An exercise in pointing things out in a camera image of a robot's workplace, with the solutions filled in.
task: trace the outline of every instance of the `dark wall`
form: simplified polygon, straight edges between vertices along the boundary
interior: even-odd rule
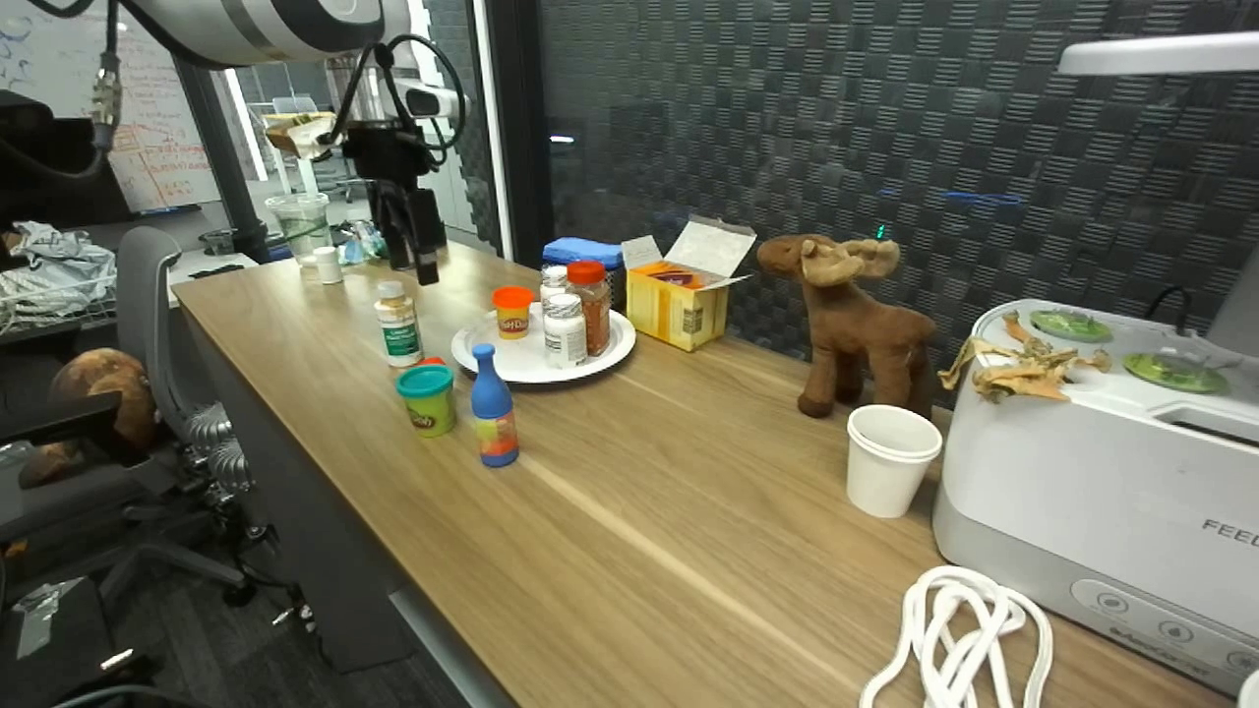
[[[1259,27],[1249,4],[545,0],[555,228],[669,234],[890,224],[877,296],[974,318],[1042,296],[1140,313],[1165,282],[1208,327],[1259,245],[1259,76],[1067,80],[1075,38]],[[801,292],[757,274],[744,339],[808,356]]]

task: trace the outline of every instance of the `stuffed moose toy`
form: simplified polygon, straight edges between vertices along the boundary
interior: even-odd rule
[[[833,400],[871,400],[929,414],[929,339],[937,321],[908,306],[865,296],[863,280],[882,280],[902,263],[892,240],[773,234],[757,246],[764,270],[794,280],[812,327],[812,375],[801,414],[831,417]]]

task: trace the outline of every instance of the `green cup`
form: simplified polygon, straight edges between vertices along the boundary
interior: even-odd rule
[[[420,435],[446,435],[458,422],[454,375],[446,365],[416,365],[398,377],[398,398]]]

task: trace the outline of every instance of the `wooden countertop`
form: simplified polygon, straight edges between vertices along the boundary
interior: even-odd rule
[[[603,377],[515,390],[523,456],[487,472],[470,426],[410,427],[373,280],[323,288],[273,263],[178,296],[520,704],[854,704],[892,658],[902,594],[945,563],[932,478],[899,521],[854,510],[841,414],[794,414],[804,360],[643,339]],[[454,245],[420,292],[427,344],[449,352],[509,280],[536,282]],[[1048,704],[1227,704],[1086,630],[1055,634]],[[1033,634],[1012,654],[1022,678]],[[920,704],[917,678],[884,704]]]

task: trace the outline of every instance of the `white paper cup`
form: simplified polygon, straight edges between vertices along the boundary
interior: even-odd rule
[[[343,282],[340,246],[314,246],[313,261],[314,261],[319,282]]]
[[[902,518],[942,456],[945,435],[932,422],[899,406],[852,414],[852,502],[877,518]]]

